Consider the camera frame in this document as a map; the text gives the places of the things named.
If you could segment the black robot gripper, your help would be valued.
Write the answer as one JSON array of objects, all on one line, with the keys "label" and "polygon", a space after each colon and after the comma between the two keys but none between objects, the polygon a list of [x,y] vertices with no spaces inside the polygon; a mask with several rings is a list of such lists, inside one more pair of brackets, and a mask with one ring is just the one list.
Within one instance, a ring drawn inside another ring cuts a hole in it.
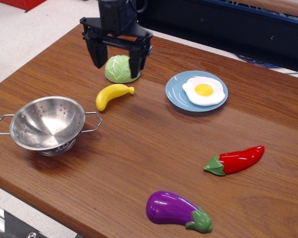
[{"label": "black robot gripper", "polygon": [[[83,39],[94,65],[100,69],[108,60],[107,46],[129,50],[131,77],[136,78],[144,68],[146,57],[152,53],[152,33],[138,24],[137,14],[147,6],[137,9],[135,0],[100,0],[99,18],[83,17]],[[120,36],[136,37],[133,43],[119,39]]]}]

